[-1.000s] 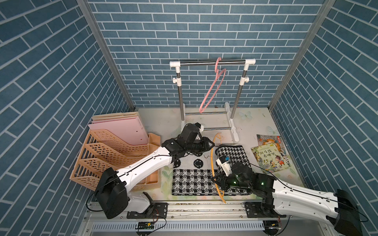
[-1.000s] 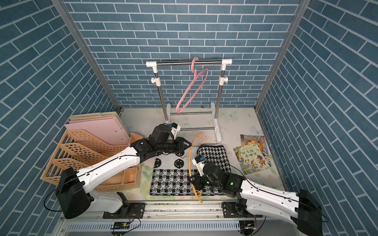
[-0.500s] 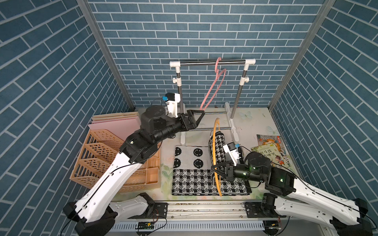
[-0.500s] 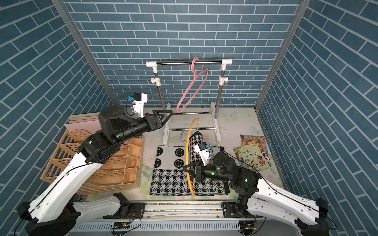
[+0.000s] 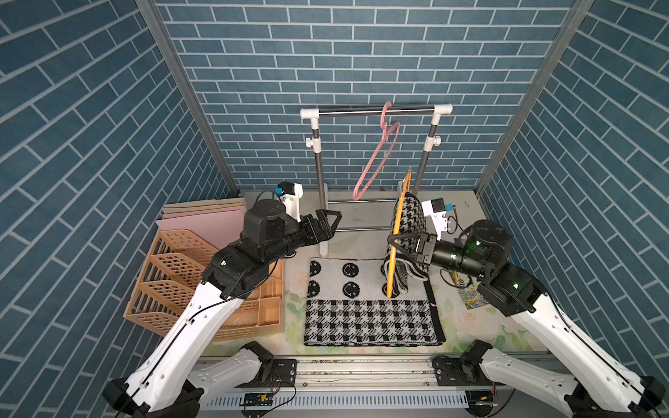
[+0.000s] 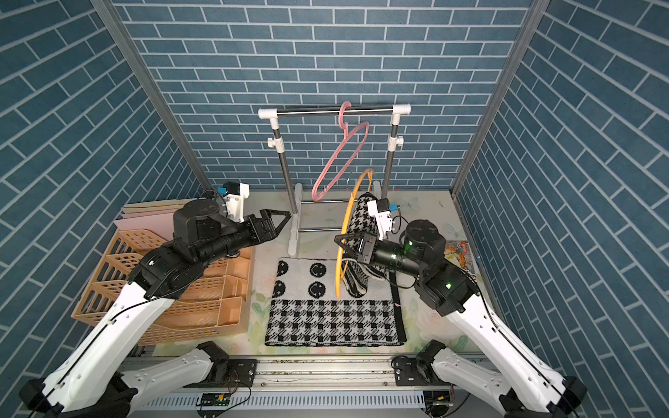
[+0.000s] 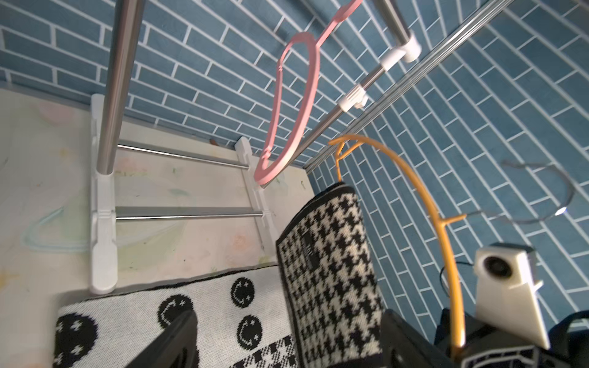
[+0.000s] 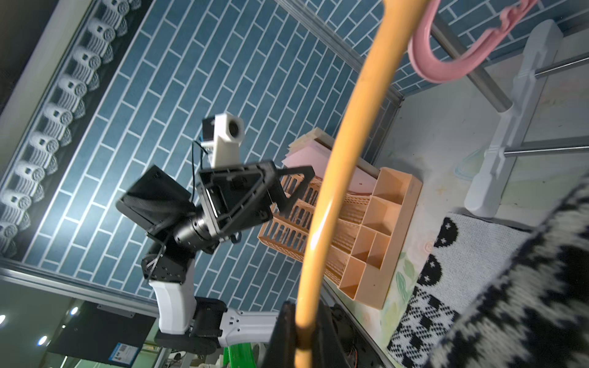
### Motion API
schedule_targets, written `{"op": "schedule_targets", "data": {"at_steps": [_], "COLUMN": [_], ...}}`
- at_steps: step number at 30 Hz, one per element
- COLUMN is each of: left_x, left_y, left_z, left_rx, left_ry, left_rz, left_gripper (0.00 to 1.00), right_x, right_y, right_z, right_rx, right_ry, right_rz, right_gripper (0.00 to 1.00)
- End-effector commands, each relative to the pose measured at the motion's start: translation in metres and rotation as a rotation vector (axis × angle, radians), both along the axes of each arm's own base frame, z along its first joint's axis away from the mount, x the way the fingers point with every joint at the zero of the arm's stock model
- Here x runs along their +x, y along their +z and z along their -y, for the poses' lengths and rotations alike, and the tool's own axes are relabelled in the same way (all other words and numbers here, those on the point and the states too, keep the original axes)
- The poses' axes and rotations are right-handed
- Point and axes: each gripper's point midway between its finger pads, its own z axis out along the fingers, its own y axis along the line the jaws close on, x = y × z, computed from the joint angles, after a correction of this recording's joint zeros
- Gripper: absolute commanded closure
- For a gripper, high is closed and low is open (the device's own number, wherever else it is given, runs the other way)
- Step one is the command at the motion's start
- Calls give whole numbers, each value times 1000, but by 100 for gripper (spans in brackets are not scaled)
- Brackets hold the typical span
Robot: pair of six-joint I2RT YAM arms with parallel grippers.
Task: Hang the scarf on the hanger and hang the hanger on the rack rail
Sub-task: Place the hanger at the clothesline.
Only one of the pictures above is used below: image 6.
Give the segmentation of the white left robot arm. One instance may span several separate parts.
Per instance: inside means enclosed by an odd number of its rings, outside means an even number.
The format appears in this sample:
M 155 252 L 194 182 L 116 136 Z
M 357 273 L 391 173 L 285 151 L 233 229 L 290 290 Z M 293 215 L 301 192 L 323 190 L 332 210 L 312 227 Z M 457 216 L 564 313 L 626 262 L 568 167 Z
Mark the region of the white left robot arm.
M 206 268 L 280 235 L 289 211 L 262 209 L 238 222 L 211 199 L 192 200 L 174 213 L 174 237 L 146 254 L 118 299 L 69 358 L 48 376 L 27 381 L 19 397 L 46 417 L 127 417 L 137 408 L 196 383 L 227 384 L 228 354 L 206 341 L 175 360 L 121 373 L 143 334 Z

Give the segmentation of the smiley plaid black white scarf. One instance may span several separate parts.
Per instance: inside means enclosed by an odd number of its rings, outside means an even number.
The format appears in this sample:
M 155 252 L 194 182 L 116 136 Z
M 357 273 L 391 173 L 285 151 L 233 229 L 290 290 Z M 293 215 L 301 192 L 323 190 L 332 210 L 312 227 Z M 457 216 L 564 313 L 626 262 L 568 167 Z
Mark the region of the smiley plaid black white scarf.
M 336 296 L 336 262 L 281 259 L 265 344 L 270 347 L 399 347 L 407 342 L 397 277 L 350 263 Z

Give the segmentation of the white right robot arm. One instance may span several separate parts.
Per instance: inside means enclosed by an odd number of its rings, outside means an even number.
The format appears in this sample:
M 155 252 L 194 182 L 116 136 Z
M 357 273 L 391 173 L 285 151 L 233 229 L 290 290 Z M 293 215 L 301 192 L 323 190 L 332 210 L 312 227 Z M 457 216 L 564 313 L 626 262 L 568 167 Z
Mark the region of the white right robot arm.
M 334 239 L 354 261 L 403 273 L 426 305 L 456 325 L 495 365 L 481 367 L 433 340 L 416 355 L 416 371 L 431 384 L 454 384 L 506 417 L 567 417 L 576 414 L 587 388 L 540 360 L 488 308 L 473 276 L 445 257 L 446 239 L 426 219 L 411 221 L 400 242 L 371 233 Z

